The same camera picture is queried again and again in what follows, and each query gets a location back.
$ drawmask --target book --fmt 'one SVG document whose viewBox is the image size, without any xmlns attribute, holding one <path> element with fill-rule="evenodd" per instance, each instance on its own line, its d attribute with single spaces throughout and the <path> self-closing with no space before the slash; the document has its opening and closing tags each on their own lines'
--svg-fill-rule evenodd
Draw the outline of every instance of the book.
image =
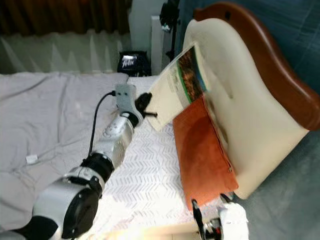
<svg viewBox="0 0 320 240">
<path fill-rule="evenodd" d="M 146 112 L 157 113 L 157 117 L 147 117 L 156 131 L 209 90 L 203 63 L 199 46 L 194 42 L 161 72 L 151 86 L 152 98 Z"/>
</svg>

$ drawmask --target brown curtain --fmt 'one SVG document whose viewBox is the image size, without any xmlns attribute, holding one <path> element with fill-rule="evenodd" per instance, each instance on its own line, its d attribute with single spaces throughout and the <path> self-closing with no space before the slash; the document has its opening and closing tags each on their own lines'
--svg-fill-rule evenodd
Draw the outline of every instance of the brown curtain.
<svg viewBox="0 0 320 240">
<path fill-rule="evenodd" d="M 0 34 L 129 32 L 132 0 L 0 0 Z"/>
</svg>

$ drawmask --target black object on floor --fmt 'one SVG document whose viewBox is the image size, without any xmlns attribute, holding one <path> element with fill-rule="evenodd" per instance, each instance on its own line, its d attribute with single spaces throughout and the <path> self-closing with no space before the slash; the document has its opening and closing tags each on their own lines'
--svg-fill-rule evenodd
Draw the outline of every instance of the black object on floor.
<svg viewBox="0 0 320 240">
<path fill-rule="evenodd" d="M 122 51 L 118 63 L 118 73 L 128 74 L 130 77 L 151 76 L 151 65 L 146 51 Z"/>
</svg>

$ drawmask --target wooden headboard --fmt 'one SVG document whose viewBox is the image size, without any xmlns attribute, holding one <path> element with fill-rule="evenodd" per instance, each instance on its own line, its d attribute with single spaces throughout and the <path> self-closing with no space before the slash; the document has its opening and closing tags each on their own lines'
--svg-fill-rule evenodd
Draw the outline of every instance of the wooden headboard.
<svg viewBox="0 0 320 240">
<path fill-rule="evenodd" d="M 295 74 L 266 27 L 250 11 L 235 3 L 218 2 L 196 9 L 193 18 L 228 22 L 245 42 L 273 97 L 304 128 L 320 128 L 320 96 Z"/>
<path fill-rule="evenodd" d="M 296 147 L 320 128 L 320 97 L 291 69 L 267 29 L 234 3 L 194 12 L 183 48 L 196 42 L 208 114 L 247 198 Z"/>
</svg>

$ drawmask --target orange pillowcase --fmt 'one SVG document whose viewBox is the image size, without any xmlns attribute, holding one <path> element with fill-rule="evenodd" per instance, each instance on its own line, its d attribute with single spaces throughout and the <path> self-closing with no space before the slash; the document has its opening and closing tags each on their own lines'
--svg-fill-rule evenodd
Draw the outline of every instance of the orange pillowcase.
<svg viewBox="0 0 320 240">
<path fill-rule="evenodd" d="M 181 182 L 189 210 L 192 199 L 203 205 L 238 188 L 204 102 L 200 97 L 173 120 Z"/>
</svg>

